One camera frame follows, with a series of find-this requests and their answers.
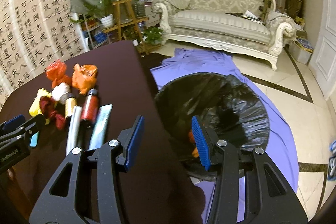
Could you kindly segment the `red plastic bag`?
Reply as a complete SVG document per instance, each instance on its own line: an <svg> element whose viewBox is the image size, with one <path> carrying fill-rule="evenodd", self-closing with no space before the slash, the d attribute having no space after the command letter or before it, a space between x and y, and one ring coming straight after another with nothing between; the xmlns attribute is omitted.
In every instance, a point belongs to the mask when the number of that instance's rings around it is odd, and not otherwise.
<svg viewBox="0 0 336 224"><path fill-rule="evenodd" d="M56 60L46 67L46 77L52 82L51 88L54 89L61 83L72 86L72 79L66 75L67 66L64 62Z"/></svg>

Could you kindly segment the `orange plastic bag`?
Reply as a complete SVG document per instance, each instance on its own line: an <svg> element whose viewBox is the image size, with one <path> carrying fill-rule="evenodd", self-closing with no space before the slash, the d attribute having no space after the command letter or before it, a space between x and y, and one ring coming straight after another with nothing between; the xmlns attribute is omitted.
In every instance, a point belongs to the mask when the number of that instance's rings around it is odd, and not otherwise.
<svg viewBox="0 0 336 224"><path fill-rule="evenodd" d="M86 95L96 85L98 68L96 65L75 64L73 69L72 86L79 94Z"/></svg>

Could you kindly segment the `dark framed picture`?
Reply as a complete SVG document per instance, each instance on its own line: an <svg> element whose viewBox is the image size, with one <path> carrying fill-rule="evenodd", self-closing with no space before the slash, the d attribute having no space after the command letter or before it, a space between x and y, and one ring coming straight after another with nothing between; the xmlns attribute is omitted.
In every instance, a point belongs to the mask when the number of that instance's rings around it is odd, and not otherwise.
<svg viewBox="0 0 336 224"><path fill-rule="evenodd" d="M303 0L285 0L285 9L287 14L295 19L301 14Z"/></svg>

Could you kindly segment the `red scrap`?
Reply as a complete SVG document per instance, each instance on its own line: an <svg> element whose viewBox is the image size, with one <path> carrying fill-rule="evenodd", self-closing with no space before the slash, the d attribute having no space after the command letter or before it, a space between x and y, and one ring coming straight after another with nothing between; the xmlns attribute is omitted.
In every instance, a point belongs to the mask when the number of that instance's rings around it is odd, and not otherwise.
<svg viewBox="0 0 336 224"><path fill-rule="evenodd" d="M192 156L194 158L199 157L199 153L198 153L198 149L195 143L195 139L194 139L194 135L193 135L193 131L190 130L188 133L188 138L189 138L189 142L194 146L194 150L192 151Z"/></svg>

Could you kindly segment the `dark red knotted cloth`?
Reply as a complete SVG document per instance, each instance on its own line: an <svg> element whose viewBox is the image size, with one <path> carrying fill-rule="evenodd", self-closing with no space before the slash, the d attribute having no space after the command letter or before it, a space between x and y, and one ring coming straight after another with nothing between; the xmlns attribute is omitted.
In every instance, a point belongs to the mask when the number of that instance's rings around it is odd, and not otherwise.
<svg viewBox="0 0 336 224"><path fill-rule="evenodd" d="M55 122L56 128L61 131L64 129L66 120L65 117L56 110L57 102L48 96L42 96L39 101L39 106L42 115L49 119L51 122Z"/></svg>

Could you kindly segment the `small floor plant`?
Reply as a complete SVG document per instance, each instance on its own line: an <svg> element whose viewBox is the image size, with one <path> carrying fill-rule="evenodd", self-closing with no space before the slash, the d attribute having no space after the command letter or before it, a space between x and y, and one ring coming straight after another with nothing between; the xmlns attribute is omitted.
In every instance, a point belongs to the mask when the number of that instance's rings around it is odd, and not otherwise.
<svg viewBox="0 0 336 224"><path fill-rule="evenodd" d="M158 27L149 27L143 31L144 41L152 46L159 45L162 42L163 30Z"/></svg>

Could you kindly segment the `blue slippers rack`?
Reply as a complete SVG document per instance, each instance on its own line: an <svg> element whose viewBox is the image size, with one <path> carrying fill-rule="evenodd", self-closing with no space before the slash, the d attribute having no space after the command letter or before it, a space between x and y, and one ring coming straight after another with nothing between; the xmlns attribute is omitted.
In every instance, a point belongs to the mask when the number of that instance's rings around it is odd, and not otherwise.
<svg viewBox="0 0 336 224"><path fill-rule="evenodd" d="M327 173L327 180L328 181L335 181L336 178L336 141L331 143L329 150L331 152L331 157L329 158L328 162L328 173Z"/></svg>

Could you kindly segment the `black bag lined trash bin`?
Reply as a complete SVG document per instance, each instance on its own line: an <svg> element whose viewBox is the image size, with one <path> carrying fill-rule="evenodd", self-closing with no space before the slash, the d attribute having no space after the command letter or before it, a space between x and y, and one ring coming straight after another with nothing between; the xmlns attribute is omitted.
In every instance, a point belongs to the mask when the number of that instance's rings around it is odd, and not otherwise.
<svg viewBox="0 0 336 224"><path fill-rule="evenodd" d="M179 77L165 84L154 100L171 148L191 177L215 181L217 176L192 156L194 146L188 133L195 115L218 137L241 150L267 147L270 125L266 108L257 94L233 75Z"/></svg>

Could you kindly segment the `papers on sofa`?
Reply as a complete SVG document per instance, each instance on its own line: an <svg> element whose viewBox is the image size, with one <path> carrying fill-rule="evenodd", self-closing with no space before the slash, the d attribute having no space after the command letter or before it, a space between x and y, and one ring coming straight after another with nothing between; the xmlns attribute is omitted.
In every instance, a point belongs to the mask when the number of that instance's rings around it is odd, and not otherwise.
<svg viewBox="0 0 336 224"><path fill-rule="evenodd" d="M229 12L228 14L233 15L233 16L237 16L239 18L244 18L244 19L250 20L250 21L255 22L255 23L263 24L263 21L260 18L258 18L256 15L254 15L252 12L250 12L248 10L244 13Z"/></svg>

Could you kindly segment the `red label small bottle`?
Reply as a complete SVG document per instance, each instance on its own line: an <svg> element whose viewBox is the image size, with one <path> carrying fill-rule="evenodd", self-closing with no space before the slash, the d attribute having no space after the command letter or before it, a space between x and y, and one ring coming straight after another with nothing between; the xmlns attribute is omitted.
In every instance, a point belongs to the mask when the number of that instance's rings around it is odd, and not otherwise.
<svg viewBox="0 0 336 224"><path fill-rule="evenodd" d="M89 90L84 106L81 112L80 122L85 127L92 127L96 121L100 99L98 97L98 90Z"/></svg>

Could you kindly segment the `metal shelf with blue crate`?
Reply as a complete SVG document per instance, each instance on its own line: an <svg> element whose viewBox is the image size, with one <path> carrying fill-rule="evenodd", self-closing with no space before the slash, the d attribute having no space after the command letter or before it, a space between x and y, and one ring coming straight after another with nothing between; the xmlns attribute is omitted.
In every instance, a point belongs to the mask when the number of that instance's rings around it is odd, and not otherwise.
<svg viewBox="0 0 336 224"><path fill-rule="evenodd" d="M93 16L79 15L80 27L90 50L108 43L107 35L102 31L100 20Z"/></svg>

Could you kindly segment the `calligraphy wall scroll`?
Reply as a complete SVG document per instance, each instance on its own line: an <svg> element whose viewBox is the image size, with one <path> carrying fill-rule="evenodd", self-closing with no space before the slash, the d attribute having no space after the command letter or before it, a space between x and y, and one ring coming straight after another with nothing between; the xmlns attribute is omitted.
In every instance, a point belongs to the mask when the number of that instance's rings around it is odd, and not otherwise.
<svg viewBox="0 0 336 224"><path fill-rule="evenodd" d="M44 72L89 50L70 0L1 0L1 104Z"/></svg>

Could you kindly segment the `ornate white sofa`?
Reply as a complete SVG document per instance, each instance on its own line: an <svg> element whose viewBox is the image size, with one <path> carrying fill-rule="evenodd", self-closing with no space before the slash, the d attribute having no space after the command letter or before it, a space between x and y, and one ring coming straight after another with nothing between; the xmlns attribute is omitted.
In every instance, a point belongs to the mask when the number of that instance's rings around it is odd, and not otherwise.
<svg viewBox="0 0 336 224"><path fill-rule="evenodd" d="M275 0L152 0L162 38L263 59L277 69L283 48L296 40L294 20ZM263 24L229 15L252 12Z"/></svg>

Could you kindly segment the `gold label small bottle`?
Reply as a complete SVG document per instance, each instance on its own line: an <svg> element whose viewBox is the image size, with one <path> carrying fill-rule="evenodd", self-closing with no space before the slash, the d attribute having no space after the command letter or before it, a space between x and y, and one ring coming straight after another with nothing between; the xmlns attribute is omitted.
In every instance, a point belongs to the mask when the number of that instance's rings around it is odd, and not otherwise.
<svg viewBox="0 0 336 224"><path fill-rule="evenodd" d="M66 119L70 119L72 117L76 105L77 101L75 96L72 93L68 93L65 102L65 113L64 113Z"/></svg>

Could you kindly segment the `white paper ball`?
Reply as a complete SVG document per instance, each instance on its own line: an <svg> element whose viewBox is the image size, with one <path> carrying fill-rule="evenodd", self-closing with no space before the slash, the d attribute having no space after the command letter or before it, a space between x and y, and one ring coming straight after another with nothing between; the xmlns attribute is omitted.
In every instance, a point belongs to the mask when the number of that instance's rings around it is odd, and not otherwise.
<svg viewBox="0 0 336 224"><path fill-rule="evenodd" d="M67 83L60 83L58 86L54 87L51 96L56 102L64 105L67 100L68 93L70 92L70 86Z"/></svg>

